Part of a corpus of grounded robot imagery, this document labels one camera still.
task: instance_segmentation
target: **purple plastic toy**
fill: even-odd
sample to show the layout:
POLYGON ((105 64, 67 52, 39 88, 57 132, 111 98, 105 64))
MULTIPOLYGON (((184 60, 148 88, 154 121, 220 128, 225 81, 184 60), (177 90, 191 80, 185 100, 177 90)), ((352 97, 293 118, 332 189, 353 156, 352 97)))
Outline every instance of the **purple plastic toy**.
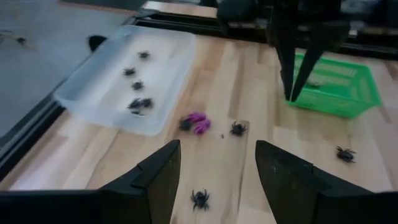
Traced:
POLYGON ((210 128, 211 121, 209 119, 206 119, 204 121, 200 121, 196 124, 195 129, 193 132, 195 134, 203 134, 207 131, 207 129, 210 128))
POLYGON ((193 123, 197 123, 206 120, 206 115, 203 113, 193 112, 188 115, 188 119, 193 123))

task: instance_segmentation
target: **toy spider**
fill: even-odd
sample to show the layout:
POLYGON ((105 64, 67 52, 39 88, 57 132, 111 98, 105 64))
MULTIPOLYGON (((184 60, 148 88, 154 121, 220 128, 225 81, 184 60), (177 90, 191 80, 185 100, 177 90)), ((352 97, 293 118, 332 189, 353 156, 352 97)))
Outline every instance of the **toy spider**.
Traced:
POLYGON ((210 125, 211 125, 210 119, 206 119, 204 121, 197 122, 193 132, 195 134, 204 134, 210 128, 210 125))
POLYGON ((140 89, 142 89, 142 88, 144 87, 144 84, 142 83, 142 81, 138 81, 138 82, 133 83, 133 84, 131 85, 131 87, 132 87, 134 90, 140 90, 140 89))
POLYGON ((141 105, 145 108, 151 108, 154 106, 154 102, 152 101, 152 98, 145 98, 141 100, 141 105))
POLYGON ((232 130, 230 131, 230 133, 236 136, 242 136, 245 131, 246 131, 246 125, 236 124, 235 121, 232 124, 232 130))
POLYGON ((205 189, 205 193, 202 193, 201 191, 197 192, 194 194, 192 190, 192 195, 191 195, 191 200, 194 203, 193 204, 193 211, 195 211, 195 208, 198 207, 199 209, 204 208, 205 211, 209 209, 209 205, 207 204, 207 200, 209 199, 210 194, 207 194, 207 190, 205 189))
POLYGON ((131 111, 131 113, 135 114, 135 115, 138 115, 138 116, 143 116, 143 114, 139 110, 131 111))
POLYGON ((342 149, 340 146, 337 146, 337 157, 345 162, 355 162, 353 161, 354 155, 353 153, 356 153, 354 151, 351 151, 349 149, 342 149))
POLYGON ((180 119, 180 127, 179 127, 180 130, 189 131, 189 130, 191 130, 191 127, 192 127, 192 123, 189 118, 187 118, 187 119, 181 118, 180 119))
POLYGON ((124 69, 124 75, 130 76, 136 73, 136 68, 126 68, 124 69))
POLYGON ((140 101, 140 98, 135 98, 127 107, 128 109, 138 109, 142 106, 142 103, 140 101))
POLYGON ((307 84, 308 86, 312 87, 312 88, 320 88, 321 86, 324 85, 324 83, 320 80, 317 80, 315 78, 309 78, 305 84, 307 84))
POLYGON ((150 54, 147 50, 145 50, 142 52, 138 52, 138 56, 139 56, 139 58, 147 59, 150 56, 150 54))
POLYGON ((206 120, 206 115, 204 113, 193 112, 188 115, 188 119, 193 123, 197 123, 206 120))

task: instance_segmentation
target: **green plastic basket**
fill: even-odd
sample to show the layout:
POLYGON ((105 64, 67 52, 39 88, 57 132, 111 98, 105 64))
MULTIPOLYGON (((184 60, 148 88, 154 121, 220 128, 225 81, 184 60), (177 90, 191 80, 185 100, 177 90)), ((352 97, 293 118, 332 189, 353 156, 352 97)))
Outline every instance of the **green plastic basket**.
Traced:
MULTIPOLYGON (((294 76, 297 76, 304 55, 295 56, 294 76)), ((295 103, 298 106, 345 118, 354 118, 363 111, 381 104, 377 87, 367 66, 321 58, 310 78, 322 85, 306 84, 295 103)))

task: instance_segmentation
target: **light wood tabletop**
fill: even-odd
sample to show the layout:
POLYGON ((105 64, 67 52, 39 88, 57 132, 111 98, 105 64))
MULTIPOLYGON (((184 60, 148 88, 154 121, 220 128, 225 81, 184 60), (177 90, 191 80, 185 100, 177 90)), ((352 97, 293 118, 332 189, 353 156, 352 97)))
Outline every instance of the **light wood tabletop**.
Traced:
MULTIPOLYGON (((207 17, 216 12, 160 2, 148 2, 146 7, 207 17)), ((66 111, 0 183, 0 189, 95 189, 171 139, 182 144, 172 223, 275 223, 257 173, 258 139, 365 189, 398 188, 395 62, 324 55, 369 66, 379 88, 383 106, 348 120, 287 105, 276 52, 265 44, 197 36, 196 51, 185 87, 160 134, 146 137, 105 128, 66 111), (203 136, 178 130, 179 119, 192 111, 205 112, 213 121, 203 136), (243 137, 230 135, 233 121, 248 127, 243 137), (356 163, 336 158, 336 146, 355 151, 356 163), (207 212, 192 212, 192 189, 207 189, 211 194, 207 212)))

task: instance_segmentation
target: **white plastic container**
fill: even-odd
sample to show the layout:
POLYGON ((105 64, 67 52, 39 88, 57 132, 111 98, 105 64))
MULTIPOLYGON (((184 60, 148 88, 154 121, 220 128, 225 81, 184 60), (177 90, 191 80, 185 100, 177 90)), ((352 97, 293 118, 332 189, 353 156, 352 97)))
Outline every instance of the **white plastic container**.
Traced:
POLYGON ((195 56, 195 36, 186 32, 123 26, 80 65, 54 93, 73 115, 125 131, 156 135, 176 104, 195 56), (147 50, 147 60, 138 52, 147 50), (124 75, 125 68, 136 74, 124 75), (141 80, 142 90, 131 85, 141 80), (132 114, 135 98, 152 98, 154 107, 132 114))

